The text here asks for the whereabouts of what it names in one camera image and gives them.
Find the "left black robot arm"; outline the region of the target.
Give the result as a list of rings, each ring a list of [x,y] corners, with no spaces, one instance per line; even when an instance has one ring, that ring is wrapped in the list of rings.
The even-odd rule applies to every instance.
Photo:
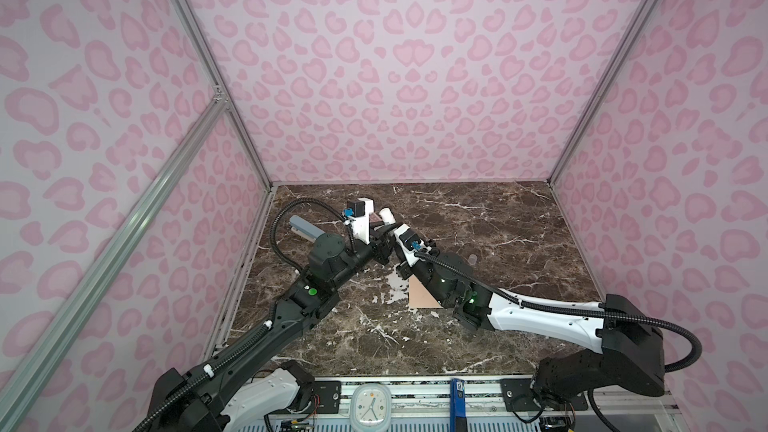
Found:
[[[395,221],[388,210],[372,221],[373,203],[358,199],[337,211],[318,201],[345,227],[345,234],[322,233],[313,242],[307,264],[287,257],[276,241],[282,219],[301,205],[300,198],[280,210],[269,240],[280,260],[299,271],[298,279],[270,308],[266,319],[235,343],[181,374],[170,369],[155,383],[150,410],[139,431],[241,431],[263,416],[280,411],[305,414],[314,378],[302,366],[289,361],[272,374],[256,374],[291,342],[305,335],[339,303],[340,288],[375,260],[389,261],[398,250]]]

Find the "white glue stick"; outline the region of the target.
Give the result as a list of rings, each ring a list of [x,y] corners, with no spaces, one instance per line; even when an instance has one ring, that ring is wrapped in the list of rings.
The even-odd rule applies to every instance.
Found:
[[[384,225],[392,225],[396,223],[396,219],[389,208],[382,208],[378,212],[378,215]]]

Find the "peach paper envelope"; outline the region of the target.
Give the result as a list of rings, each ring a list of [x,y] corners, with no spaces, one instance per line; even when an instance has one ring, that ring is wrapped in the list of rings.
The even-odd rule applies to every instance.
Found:
[[[412,309],[440,309],[442,305],[415,277],[408,280],[408,307]]]

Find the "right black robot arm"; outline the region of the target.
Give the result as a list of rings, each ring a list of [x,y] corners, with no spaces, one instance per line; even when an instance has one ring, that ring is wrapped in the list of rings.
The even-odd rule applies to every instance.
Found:
[[[578,346],[575,353],[539,363],[530,385],[539,396],[565,399],[618,386],[660,397],[666,374],[692,366],[703,352],[693,332],[644,315],[621,295],[583,303],[529,297],[480,281],[455,254],[420,249],[398,255],[405,274],[465,328],[535,334]]]

